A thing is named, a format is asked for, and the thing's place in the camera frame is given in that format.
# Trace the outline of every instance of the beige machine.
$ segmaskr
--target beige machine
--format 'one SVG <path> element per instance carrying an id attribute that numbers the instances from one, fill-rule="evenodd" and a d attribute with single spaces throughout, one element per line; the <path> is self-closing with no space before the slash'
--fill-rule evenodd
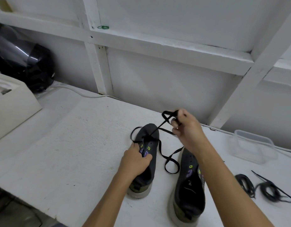
<path id="1" fill-rule="evenodd" d="M 0 138 L 41 109 L 24 82 L 0 74 Z"/>

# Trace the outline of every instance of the person's left arm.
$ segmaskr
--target person's left arm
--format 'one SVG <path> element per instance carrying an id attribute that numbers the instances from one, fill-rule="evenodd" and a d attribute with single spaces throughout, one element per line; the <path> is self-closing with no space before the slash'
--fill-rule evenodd
<path id="1" fill-rule="evenodd" d="M 142 157 L 139 145 L 132 143 L 107 191 L 82 227 L 113 227 L 128 187 L 137 175 L 145 171 L 151 160 L 151 154 Z"/>

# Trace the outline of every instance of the shoe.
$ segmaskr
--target shoe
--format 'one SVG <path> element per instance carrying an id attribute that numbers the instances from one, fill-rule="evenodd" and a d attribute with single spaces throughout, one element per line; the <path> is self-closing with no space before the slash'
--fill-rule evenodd
<path id="1" fill-rule="evenodd" d="M 149 123 L 142 127 L 136 135 L 134 142 L 139 144 L 139 152 L 142 157 L 145 157 L 147 154 L 153 156 L 150 165 L 142 174 L 138 175 L 133 180 L 127 191 L 128 195 L 132 198 L 140 199 L 146 197 L 150 193 L 155 175 L 157 146 L 159 144 L 159 130 L 157 126 L 153 123 Z"/>
<path id="2" fill-rule="evenodd" d="M 184 148 L 180 162 L 180 175 L 173 190 L 168 213 L 178 227 L 196 226 L 204 211 L 204 179 L 195 156 Z"/>

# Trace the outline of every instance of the black helmet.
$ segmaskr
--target black helmet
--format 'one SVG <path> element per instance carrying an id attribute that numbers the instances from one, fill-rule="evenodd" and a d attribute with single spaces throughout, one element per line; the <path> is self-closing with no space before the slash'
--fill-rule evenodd
<path id="1" fill-rule="evenodd" d="M 49 87 L 55 74 L 49 49 L 1 23 L 0 72 L 21 80 L 32 92 Z"/>

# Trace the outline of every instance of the white wooden frame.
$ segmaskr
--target white wooden frame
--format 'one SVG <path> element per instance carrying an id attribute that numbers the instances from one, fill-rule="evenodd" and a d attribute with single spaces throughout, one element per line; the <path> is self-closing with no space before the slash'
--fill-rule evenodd
<path id="1" fill-rule="evenodd" d="M 278 59 L 291 45 L 291 0 L 283 0 L 251 54 L 145 34 L 97 29 L 100 26 L 97 1 L 73 0 L 73 3 L 79 23 L 44 15 L 2 11 L 0 22 L 83 41 L 101 94 L 113 94 L 105 46 L 235 74 L 233 89 L 208 119 L 208 124 L 217 128 L 224 125 L 248 92 L 262 79 L 279 83 L 277 73 L 285 72 L 288 77 L 280 83 L 289 84 L 291 64 Z"/>

